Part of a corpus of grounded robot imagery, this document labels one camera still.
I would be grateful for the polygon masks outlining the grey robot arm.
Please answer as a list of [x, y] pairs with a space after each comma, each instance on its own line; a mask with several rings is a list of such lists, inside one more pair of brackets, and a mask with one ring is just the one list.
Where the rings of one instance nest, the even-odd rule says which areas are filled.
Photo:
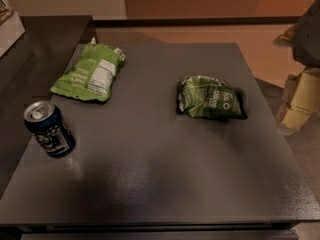
[[320, 0], [285, 34], [293, 59], [305, 68], [298, 76], [288, 76], [277, 120], [280, 127], [298, 131], [320, 107]]

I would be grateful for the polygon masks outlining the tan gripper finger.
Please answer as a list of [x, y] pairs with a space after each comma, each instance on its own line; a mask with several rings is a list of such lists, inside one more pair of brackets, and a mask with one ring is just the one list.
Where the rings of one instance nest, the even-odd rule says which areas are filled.
[[320, 69], [305, 67], [298, 75], [288, 75], [277, 120], [287, 129], [299, 130], [320, 107]]

